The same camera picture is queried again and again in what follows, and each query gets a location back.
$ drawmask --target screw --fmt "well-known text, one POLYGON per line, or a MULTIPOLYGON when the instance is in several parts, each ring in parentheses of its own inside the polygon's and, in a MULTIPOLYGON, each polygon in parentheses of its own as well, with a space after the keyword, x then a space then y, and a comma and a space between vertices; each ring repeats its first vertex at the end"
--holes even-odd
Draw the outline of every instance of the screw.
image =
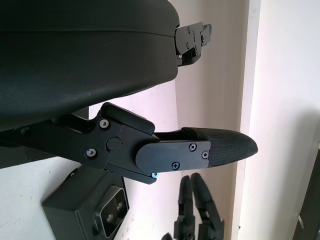
POLYGON ((202 153, 202 155, 201 155, 201 157, 202 157, 203 159, 207 159, 208 156, 209 156, 208 151, 204 151, 204 152, 202 153))
POLYGON ((122 202, 119 202, 118 205, 116 206, 116 209, 119 211, 122 208, 122 202))
POLYGON ((109 214, 108 217, 106 218, 106 221, 107 221, 108 223, 110 223, 113 218, 114 218, 114 215, 111 213, 111 214, 109 214))
POLYGON ((178 170, 180 168, 180 163, 178 161, 175 161, 171 164, 172 170, 178 170))
POLYGON ((109 121, 106 120, 106 119, 102 119, 102 120, 99 122, 99 126, 100 126, 100 128, 102 128, 102 129, 106 129, 107 127, 109 127, 109 121))
POLYGON ((156 179, 157 177, 159 177, 159 173, 158 172, 154 172, 151 174, 151 177, 153 177, 154 179, 156 179))
POLYGON ((85 154, 87 155, 87 157, 89 158, 93 158, 96 154, 97 154, 97 151, 94 149, 94 148, 89 148, 85 154))
POLYGON ((189 145, 189 150, 190 150, 191 152, 194 152, 196 149, 197 149, 197 144, 191 143, 191 144, 189 145))

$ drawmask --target black plastic part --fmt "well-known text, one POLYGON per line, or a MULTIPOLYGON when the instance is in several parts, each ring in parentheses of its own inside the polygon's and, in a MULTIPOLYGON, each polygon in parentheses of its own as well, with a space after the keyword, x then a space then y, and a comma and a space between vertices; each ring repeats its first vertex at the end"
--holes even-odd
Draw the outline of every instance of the black plastic part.
POLYGON ((208 167, 208 159, 202 158, 204 151, 210 149, 209 141, 159 141, 143 146, 135 157, 137 167, 144 173, 162 173, 208 167), (191 143, 196 150, 190 151, 191 143))
POLYGON ((105 111, 108 108, 101 109, 97 117, 92 120, 70 114, 53 121, 18 128, 13 132, 0 132, 0 139, 67 158, 89 167, 114 171, 147 184, 154 183, 156 180, 150 173, 138 169, 135 155, 141 146, 158 142, 159 139, 108 118, 109 127, 107 130, 101 129, 99 122, 106 119, 102 116, 107 116, 105 111), (112 139, 115 138, 120 144, 114 143, 112 139), (95 155, 88 156, 89 149, 94 149, 95 155))
POLYGON ((0 32, 0 131, 173 80, 173 37, 138 32, 0 32))
POLYGON ((180 27, 175 31, 174 41, 179 67, 194 64, 201 57, 202 47, 211 41, 211 24, 202 22, 180 27))
POLYGON ((223 240, 225 223, 220 219, 218 209, 211 193, 199 173, 191 176, 195 206, 202 224, 199 224, 198 240, 223 240))
POLYGON ((179 16, 167 0, 2 0, 0 32, 110 31, 173 37, 179 16))
POLYGON ((179 216, 174 222, 173 237, 177 240, 194 240, 195 224, 192 184, 189 176, 184 176, 179 189, 179 216))
MULTIPOLYGON (((88 119, 89 107, 74 112, 73 115, 88 119)), ((5 141, 0 141, 0 155, 2 156, 0 160, 0 169, 55 157, 55 155, 46 152, 5 141)))
MULTIPOLYGON (((122 177, 108 171, 86 166, 68 178, 42 207, 57 240, 97 240, 106 239, 103 233, 96 231, 95 210, 104 200, 105 194, 112 186, 125 191, 122 177)), ((115 232, 109 239, 114 239, 115 232)))
POLYGON ((209 168, 246 159, 258 152, 256 142, 237 131, 196 127, 183 127, 182 131, 189 135, 190 139, 211 142, 209 168))
POLYGON ((101 116, 114 121, 118 121, 124 125, 127 125, 133 129, 139 130, 149 135, 152 135, 155 132, 156 127, 152 122, 131 111, 118 107, 109 102, 106 102, 102 105, 101 116))

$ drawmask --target black plastic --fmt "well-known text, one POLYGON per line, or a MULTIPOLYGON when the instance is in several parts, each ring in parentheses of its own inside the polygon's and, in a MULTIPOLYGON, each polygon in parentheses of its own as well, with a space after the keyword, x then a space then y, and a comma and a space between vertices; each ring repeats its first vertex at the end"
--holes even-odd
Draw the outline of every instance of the black plastic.
POLYGON ((144 173, 205 169, 209 161, 202 157, 202 153, 209 151, 210 145, 209 141, 193 140, 149 143, 138 151, 135 163, 144 173), (192 143, 197 147, 190 151, 192 143))
POLYGON ((103 104, 101 112, 102 117, 118 121, 143 133, 152 135, 155 132, 156 127, 152 122, 110 102, 103 104))
MULTIPOLYGON (((42 207, 57 240, 103 240, 95 211, 111 186, 126 190, 122 177, 82 166, 43 203, 42 207)), ((129 209, 126 194, 126 206, 129 209)), ((109 239, 117 234, 115 231, 109 239)))
POLYGON ((133 94, 177 74, 175 40, 169 36, 0 32, 0 131, 133 94))
POLYGON ((211 142, 209 168, 246 159, 258 152, 256 142, 237 131, 197 127, 183 127, 182 131, 189 135, 190 139, 211 142))
POLYGON ((110 31, 173 37, 179 24, 167 0, 0 1, 0 32, 110 31))

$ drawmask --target white wall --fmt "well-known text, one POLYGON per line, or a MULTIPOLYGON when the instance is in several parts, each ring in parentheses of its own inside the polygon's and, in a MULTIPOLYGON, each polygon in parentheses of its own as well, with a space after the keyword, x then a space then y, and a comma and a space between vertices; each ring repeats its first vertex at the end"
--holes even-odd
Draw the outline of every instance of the white wall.
POLYGON ((262 0, 239 240, 290 240, 320 141, 320 1, 262 0))
MULTIPOLYGON (((245 0, 171 0, 181 27, 212 24, 211 42, 198 62, 175 80, 178 126, 240 130, 245 0)), ((201 169, 231 238, 237 164, 201 169)))
MULTIPOLYGON (((243 44, 242 48, 242 69, 243 69, 243 88, 241 103, 241 123, 240 131, 249 134, 252 98, 254 92, 256 55, 258 28, 260 18, 261 0, 246 0, 243 14, 243 44)), ((245 184, 246 159, 237 162, 236 182, 234 193, 234 205, 232 216, 232 240, 238 239, 242 198, 245 184)))

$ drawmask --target black metal bracket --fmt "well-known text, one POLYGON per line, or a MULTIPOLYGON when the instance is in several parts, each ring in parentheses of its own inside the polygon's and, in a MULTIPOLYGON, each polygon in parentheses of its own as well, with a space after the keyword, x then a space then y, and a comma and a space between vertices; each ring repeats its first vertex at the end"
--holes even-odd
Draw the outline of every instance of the black metal bracket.
POLYGON ((156 173, 208 167, 209 141, 189 139, 182 131, 154 131, 152 122, 105 103, 94 119, 69 114, 0 132, 0 141, 146 184, 156 181, 156 173))
POLYGON ((198 61, 202 47, 211 41, 211 32, 211 24, 202 22, 176 29, 174 40, 178 67, 198 61))

